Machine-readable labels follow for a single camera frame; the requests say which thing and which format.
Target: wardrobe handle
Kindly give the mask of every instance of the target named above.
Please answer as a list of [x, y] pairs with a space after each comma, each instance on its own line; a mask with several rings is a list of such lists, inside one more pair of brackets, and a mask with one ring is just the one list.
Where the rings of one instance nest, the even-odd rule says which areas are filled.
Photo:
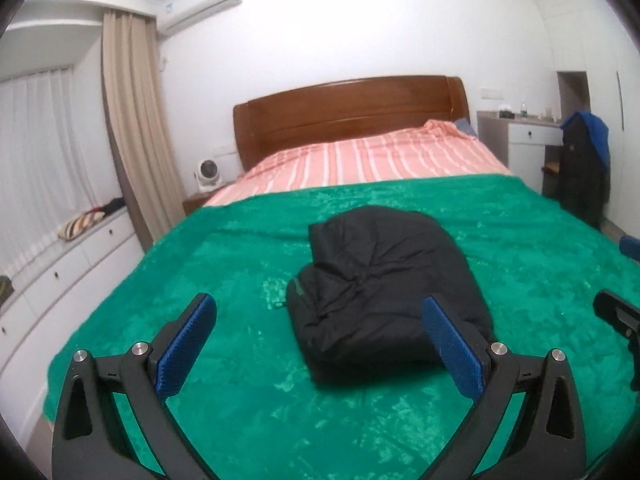
[[616, 72], [618, 79], [618, 95], [620, 97], [620, 121], [622, 123], [622, 131], [625, 131], [625, 104], [622, 101], [622, 85], [620, 84], [620, 72]]

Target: desk drawer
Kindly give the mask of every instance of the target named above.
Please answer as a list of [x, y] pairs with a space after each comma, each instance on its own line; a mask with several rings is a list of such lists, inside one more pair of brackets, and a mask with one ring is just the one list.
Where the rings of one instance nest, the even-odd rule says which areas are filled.
[[0, 369], [36, 322], [36, 317], [23, 296], [0, 317]]
[[35, 315], [44, 314], [88, 270], [89, 262], [81, 246], [49, 267], [24, 293]]
[[562, 146], [562, 130], [552, 126], [532, 126], [531, 124], [510, 124], [510, 144], [537, 144], [542, 146]]
[[131, 218], [124, 213], [84, 241], [82, 250], [93, 267], [129, 238], [133, 232]]

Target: air conditioner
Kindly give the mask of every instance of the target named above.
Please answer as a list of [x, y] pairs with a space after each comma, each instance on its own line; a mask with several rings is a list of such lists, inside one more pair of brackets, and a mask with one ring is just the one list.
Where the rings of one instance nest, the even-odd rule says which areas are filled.
[[166, 0], [158, 13], [158, 32], [170, 36], [242, 0]]

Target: blue textured pad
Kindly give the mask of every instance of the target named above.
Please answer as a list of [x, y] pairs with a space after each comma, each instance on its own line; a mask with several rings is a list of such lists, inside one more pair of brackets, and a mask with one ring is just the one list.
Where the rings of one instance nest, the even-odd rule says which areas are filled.
[[623, 236], [620, 239], [620, 252], [636, 262], [640, 262], [640, 240], [632, 236]]
[[216, 302], [207, 295], [158, 361], [156, 394], [162, 402], [180, 392], [216, 325], [217, 312]]
[[422, 302], [422, 323], [460, 394], [477, 402], [484, 393], [482, 365], [433, 298]]

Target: white fan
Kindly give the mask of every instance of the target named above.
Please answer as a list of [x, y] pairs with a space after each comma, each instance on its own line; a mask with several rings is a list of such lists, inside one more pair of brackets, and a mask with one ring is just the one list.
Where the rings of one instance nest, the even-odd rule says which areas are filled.
[[201, 193], [215, 191], [224, 184], [218, 165], [210, 158], [201, 161], [193, 175], [196, 177], [198, 191]]

